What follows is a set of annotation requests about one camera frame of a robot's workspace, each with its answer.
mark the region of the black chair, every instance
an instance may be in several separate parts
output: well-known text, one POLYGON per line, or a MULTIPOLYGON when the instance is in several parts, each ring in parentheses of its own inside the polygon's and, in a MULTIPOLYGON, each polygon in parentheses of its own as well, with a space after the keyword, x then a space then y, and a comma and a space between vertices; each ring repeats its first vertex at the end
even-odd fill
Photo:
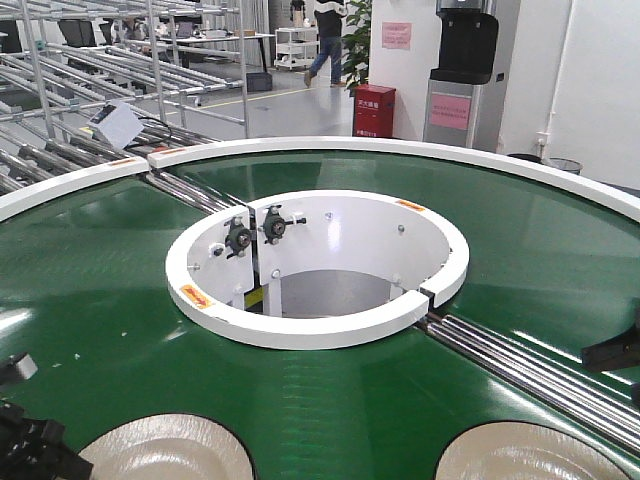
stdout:
POLYGON ((113 45, 113 39, 111 38, 111 24, 101 23, 98 26, 100 27, 100 31, 102 32, 102 36, 104 37, 105 43, 107 45, 113 45))
POLYGON ((88 20, 59 20, 58 27, 70 47, 95 47, 96 36, 88 20))

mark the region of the blue jeans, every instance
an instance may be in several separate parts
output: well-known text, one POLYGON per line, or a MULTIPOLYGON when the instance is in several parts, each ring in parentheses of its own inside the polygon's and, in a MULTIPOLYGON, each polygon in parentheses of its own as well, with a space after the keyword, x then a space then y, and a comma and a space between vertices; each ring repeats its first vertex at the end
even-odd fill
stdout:
POLYGON ((320 37, 320 52, 309 67, 311 76, 318 74, 327 58, 331 57, 331 83, 339 83, 342 77, 342 38, 341 37, 320 37))

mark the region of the black bracket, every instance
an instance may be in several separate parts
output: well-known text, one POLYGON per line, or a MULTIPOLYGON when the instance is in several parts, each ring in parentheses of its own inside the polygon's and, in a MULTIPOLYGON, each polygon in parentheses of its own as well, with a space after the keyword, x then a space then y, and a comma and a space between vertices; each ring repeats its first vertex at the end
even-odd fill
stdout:
MULTIPOLYGON (((609 340, 583 348, 581 357, 582 365, 590 372, 640 365, 640 308, 635 312, 635 323, 631 328, 609 340)), ((631 399, 640 407, 640 383, 632 385, 631 399)))
POLYGON ((264 243, 276 245, 283 237, 284 232, 287 229, 287 225, 307 223, 306 218, 300 218, 295 221, 285 221, 285 219, 280 215, 280 208, 282 208, 282 205, 272 205, 269 207, 267 216, 265 217, 264 223, 262 224, 262 231, 264 232, 265 237, 267 237, 267 240, 264 243))
POLYGON ((38 367, 27 352, 11 355, 0 361, 0 387, 28 380, 37 371, 38 367))
POLYGON ((241 217, 234 217, 226 222, 225 225, 229 225, 229 233, 224 240, 224 244, 232 252, 227 255, 227 258, 243 256, 244 251, 251 245, 251 230, 244 226, 241 217))
POLYGON ((93 465, 62 442, 55 420, 24 418, 18 405, 0 405, 0 478, 3 480, 88 480, 93 465))

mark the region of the cylindrical center opening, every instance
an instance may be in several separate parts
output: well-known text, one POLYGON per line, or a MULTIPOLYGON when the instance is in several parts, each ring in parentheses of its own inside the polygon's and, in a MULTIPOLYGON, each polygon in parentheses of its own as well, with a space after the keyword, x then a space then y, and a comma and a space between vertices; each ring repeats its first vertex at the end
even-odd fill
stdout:
POLYGON ((242 325, 305 336, 407 326, 457 291, 467 263, 464 237, 423 206, 366 192, 312 191, 198 222, 172 247, 167 275, 178 305, 195 307, 201 319, 211 312, 196 320, 207 328, 216 331, 219 319, 224 331, 242 325), (388 305, 384 315, 375 312, 388 305))

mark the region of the trash bin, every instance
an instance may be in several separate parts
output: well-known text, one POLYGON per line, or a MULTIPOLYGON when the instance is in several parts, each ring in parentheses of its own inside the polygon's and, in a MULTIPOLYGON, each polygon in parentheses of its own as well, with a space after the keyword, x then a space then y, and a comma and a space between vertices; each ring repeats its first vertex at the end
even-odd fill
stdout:
POLYGON ((574 173, 580 175, 582 171, 582 164, 574 160, 568 160, 566 158, 543 158, 542 164, 547 167, 557 168, 567 173, 574 173))

